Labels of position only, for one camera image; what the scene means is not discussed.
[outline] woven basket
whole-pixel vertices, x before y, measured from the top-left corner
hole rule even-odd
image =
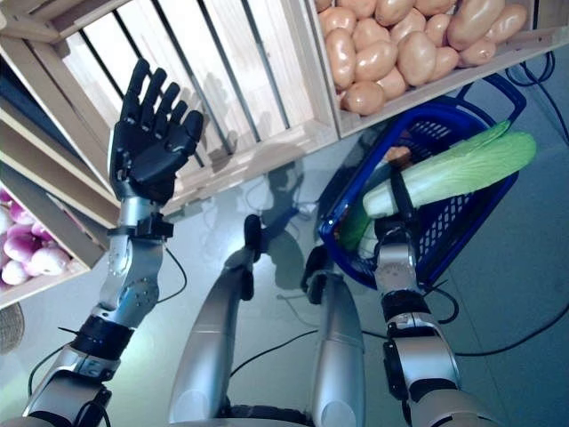
[[[20,345],[24,327],[24,315],[19,303],[0,310],[0,354],[6,354]]]

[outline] green vegetable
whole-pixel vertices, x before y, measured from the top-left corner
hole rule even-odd
[[[506,133],[509,122],[458,143],[402,172],[414,206],[437,202],[488,187],[527,165],[535,155],[535,140],[528,133]],[[397,211],[389,181],[364,196],[371,218]]]

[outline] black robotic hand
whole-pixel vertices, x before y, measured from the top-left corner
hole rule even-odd
[[[155,113],[154,104],[166,79],[161,68],[150,78],[140,104],[142,82],[148,73],[148,63],[140,59],[124,96],[120,120],[115,125],[108,173],[119,200],[143,197],[165,205],[173,195],[176,171],[196,150],[204,117],[192,110],[180,123],[188,105],[179,101],[172,110],[180,91],[175,83],[168,86]]]

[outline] red onion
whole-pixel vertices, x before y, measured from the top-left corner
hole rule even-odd
[[[8,229],[8,238],[13,238],[14,236],[20,236],[22,234],[32,234],[32,226],[24,224],[13,224]]]
[[[30,212],[18,205],[15,201],[12,201],[10,205],[10,216],[18,224],[33,224],[36,222],[36,218],[32,216]]]
[[[43,240],[53,240],[52,235],[45,229],[41,222],[34,222],[34,225],[32,225],[32,234]]]
[[[8,191],[0,189],[0,202],[9,202],[10,200],[12,200],[12,196],[8,194]]]
[[[3,206],[0,206],[0,233],[5,233],[13,224],[10,218],[10,212]]]
[[[2,269],[2,280],[8,285],[20,285],[28,278],[29,276],[21,262],[11,260]]]
[[[29,234],[20,234],[6,240],[4,252],[15,261],[28,262],[41,246],[42,242],[39,238]]]
[[[26,274],[28,274],[28,276],[35,278],[42,274],[42,271],[38,269],[37,266],[32,261],[23,262],[22,264],[24,267],[24,271],[26,271]]]
[[[32,256],[34,267],[47,276],[57,276],[65,271],[69,263],[69,255],[58,247],[43,247]]]

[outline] produce display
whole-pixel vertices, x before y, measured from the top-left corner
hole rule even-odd
[[[69,261],[44,225],[0,189],[2,283],[16,286],[42,274],[58,276]]]
[[[316,0],[342,109],[369,116],[410,87],[488,63],[527,20],[505,0]]]

